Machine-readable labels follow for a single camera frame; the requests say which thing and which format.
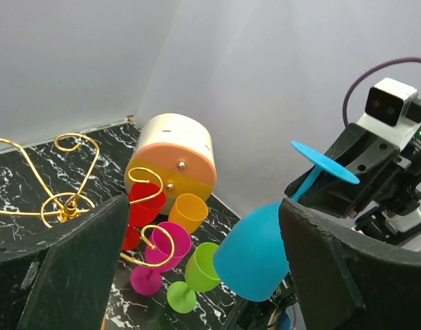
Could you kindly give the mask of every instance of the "cylindrical container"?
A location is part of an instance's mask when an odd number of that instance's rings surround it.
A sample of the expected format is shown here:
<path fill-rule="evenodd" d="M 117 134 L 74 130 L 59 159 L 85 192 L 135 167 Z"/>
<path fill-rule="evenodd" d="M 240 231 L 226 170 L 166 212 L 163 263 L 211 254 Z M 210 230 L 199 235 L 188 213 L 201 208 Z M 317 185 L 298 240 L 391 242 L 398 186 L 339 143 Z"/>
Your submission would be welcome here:
<path fill-rule="evenodd" d="M 239 220 L 215 252 L 216 273 L 244 299 L 267 300 L 289 272 L 279 206 L 280 202 L 262 206 Z"/>
<path fill-rule="evenodd" d="M 168 215 L 175 199 L 190 193 L 207 201 L 216 185 L 216 167 L 212 138 L 199 122 L 184 115 L 158 115 L 141 130 L 139 141 L 126 169 L 124 183 L 130 192 L 132 181 L 128 171 L 144 167 L 163 180 L 167 202 L 161 214 Z M 145 171 L 134 171 L 135 179 L 157 179 Z"/>

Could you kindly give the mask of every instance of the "pink wine glass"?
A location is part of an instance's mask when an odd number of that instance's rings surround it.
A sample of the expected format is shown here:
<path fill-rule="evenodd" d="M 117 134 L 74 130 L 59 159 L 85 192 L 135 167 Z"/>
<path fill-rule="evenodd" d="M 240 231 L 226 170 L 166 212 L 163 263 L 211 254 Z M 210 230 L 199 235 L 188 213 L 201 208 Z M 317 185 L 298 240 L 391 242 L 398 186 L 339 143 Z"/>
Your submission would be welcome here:
<path fill-rule="evenodd" d="M 179 224 L 165 221 L 158 226 L 165 229 L 174 241 L 174 256 L 168 263 L 158 268 L 136 267 L 130 275 L 130 283 L 133 289 L 144 296 L 156 294 L 161 289 L 161 273 L 173 270 L 184 259 L 185 255 L 192 247 L 192 239 L 189 233 Z M 145 249 L 145 259 L 147 263 L 161 263 L 166 260 L 172 246 L 166 235 L 159 230 L 154 230 L 149 241 L 155 245 L 152 250 L 148 245 Z"/>

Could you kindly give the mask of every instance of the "green wine glass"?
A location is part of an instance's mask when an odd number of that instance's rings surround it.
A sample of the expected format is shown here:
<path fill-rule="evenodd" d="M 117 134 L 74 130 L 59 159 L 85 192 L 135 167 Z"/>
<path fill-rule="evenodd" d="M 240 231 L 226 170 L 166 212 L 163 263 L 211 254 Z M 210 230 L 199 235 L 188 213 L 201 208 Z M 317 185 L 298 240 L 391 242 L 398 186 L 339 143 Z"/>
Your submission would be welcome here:
<path fill-rule="evenodd" d="M 213 255 L 218 248 L 218 244 L 210 242 L 198 245 L 185 267 L 185 282 L 179 281 L 169 286 L 168 304 L 177 313 L 193 311 L 196 306 L 195 292 L 208 292 L 221 282 L 213 266 Z"/>

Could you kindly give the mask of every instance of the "gold spiral wire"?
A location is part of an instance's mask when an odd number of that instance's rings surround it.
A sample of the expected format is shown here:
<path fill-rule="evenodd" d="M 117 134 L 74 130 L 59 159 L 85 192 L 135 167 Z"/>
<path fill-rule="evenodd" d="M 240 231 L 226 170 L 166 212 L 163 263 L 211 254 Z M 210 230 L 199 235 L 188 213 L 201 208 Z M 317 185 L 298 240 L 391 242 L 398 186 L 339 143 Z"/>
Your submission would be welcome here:
<path fill-rule="evenodd" d="M 39 212 L 23 212 L 23 211 L 7 211 L 7 210 L 0 210 L 0 215 L 9 215 L 9 216 L 13 216 L 13 217 L 39 217 L 41 219 L 41 221 L 43 222 L 44 226 L 46 226 L 47 228 L 51 228 L 52 226 L 49 224 L 49 222 L 46 220 L 46 217 L 48 216 L 55 216 L 57 217 L 57 219 L 59 220 L 59 222 L 65 222 L 68 221 L 70 219 L 74 219 L 78 216 L 80 216 L 83 213 L 86 213 L 89 211 L 89 209 L 79 209 L 78 207 L 78 202 L 80 200 L 83 200 L 86 204 L 88 204 L 88 206 L 90 208 L 94 208 L 95 204 L 93 203 L 93 201 L 91 201 L 88 197 L 83 195 L 83 190 L 85 188 L 85 186 L 87 185 L 88 179 L 91 175 L 91 173 L 93 172 L 94 168 L 95 168 L 95 164 L 97 163 L 97 160 L 99 158 L 100 155 L 100 147 L 98 145 L 98 143 L 91 139 L 89 136 L 83 135 L 83 134 L 79 134 L 79 133 L 64 133 L 64 134 L 60 134 L 59 136 L 57 136 L 54 141 L 53 141 L 53 145 L 62 152 L 66 152 L 66 153 L 72 153 L 77 151 L 81 146 L 82 146 L 82 142 L 77 141 L 77 143 L 70 147 L 70 148 L 66 148 L 60 145 L 60 141 L 63 138 L 74 138 L 76 139 L 82 139 L 82 140 L 86 140 L 87 142 L 91 143 L 95 149 L 95 155 L 94 158 L 91 162 L 91 165 L 87 171 L 87 174 L 85 175 L 85 178 L 82 180 L 82 183 L 79 187 L 79 189 L 76 192 L 61 192 L 58 194 L 54 194 L 45 184 L 44 180 L 42 179 L 42 177 L 39 175 L 37 169 L 35 168 L 33 162 L 31 161 L 29 155 L 25 152 L 25 149 L 20 145 L 17 144 L 16 142 L 13 142 L 11 140 L 7 140 L 7 139 L 3 139 L 0 138 L 0 143 L 5 143 L 5 144 L 9 144 L 11 146 L 13 146 L 14 148 L 16 148 L 24 157 L 25 161 L 27 162 L 27 165 L 30 167 L 30 169 L 32 170 L 34 176 L 36 177 L 36 179 L 38 180 L 39 184 L 42 186 L 42 188 L 44 189 L 44 191 L 48 194 L 48 198 L 43 202 L 41 209 Z M 149 168 L 144 168 L 144 167 L 136 167 L 136 168 L 132 168 L 128 171 L 127 175 L 129 177 L 129 179 L 132 182 L 138 182 L 138 183 L 144 183 L 144 184 L 149 184 L 149 180 L 138 180 L 135 179 L 132 174 L 135 171 L 146 171 L 151 173 L 152 175 L 154 175 L 158 182 L 159 182 L 159 186 L 160 189 L 159 191 L 157 191 L 155 194 L 148 196 L 148 197 L 144 197 L 142 199 L 138 199 L 136 201 L 131 201 L 129 204 L 132 207 L 132 205 L 138 204 L 138 203 L 142 203 L 144 201 L 148 201 L 152 198 L 155 198 L 157 196 L 159 196 L 162 192 L 163 192 L 163 181 L 161 180 L 160 176 L 158 174 L 156 174 L 154 171 L 150 170 Z M 60 197 L 68 197 L 66 199 L 66 201 L 64 203 L 61 203 L 59 198 Z M 46 207 L 51 203 L 54 202 L 57 207 L 58 210 L 55 211 L 51 211 L 51 212 L 45 212 Z M 143 227 L 141 229 L 141 239 L 142 241 L 144 241 L 145 244 L 147 244 L 150 249 L 155 250 L 156 246 L 153 245 L 149 239 L 146 238 L 146 231 L 148 229 L 153 229 L 153 230 L 159 230 L 161 231 L 164 235 L 167 236 L 167 238 L 169 239 L 170 245 L 172 247 L 170 255 L 167 257 L 166 260 L 160 262 L 160 263 L 146 263 L 144 261 L 140 261 L 138 259 L 135 259 L 131 256 L 128 256 L 125 253 L 121 253 L 120 256 L 130 262 L 130 263 L 134 263 L 136 265 L 141 265 L 144 267 L 149 267 L 149 268 L 158 268 L 161 267 L 163 265 L 165 265 L 166 263 L 168 263 L 174 256 L 175 253 L 175 246 L 174 246 L 174 240 L 172 238 L 172 236 L 169 234 L 169 232 L 167 230 L 165 230 L 164 228 L 157 226 L 157 225 L 147 225 L 145 227 Z"/>

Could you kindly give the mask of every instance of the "orange cup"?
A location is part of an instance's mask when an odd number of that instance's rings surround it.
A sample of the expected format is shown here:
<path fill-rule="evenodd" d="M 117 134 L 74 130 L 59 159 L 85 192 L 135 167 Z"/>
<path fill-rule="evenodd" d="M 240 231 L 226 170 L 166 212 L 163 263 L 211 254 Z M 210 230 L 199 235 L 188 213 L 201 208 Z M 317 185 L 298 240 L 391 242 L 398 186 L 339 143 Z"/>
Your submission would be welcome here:
<path fill-rule="evenodd" d="M 192 234 L 209 215 L 207 204 L 193 194 L 182 194 L 177 197 L 169 213 L 169 221 L 179 224 Z"/>

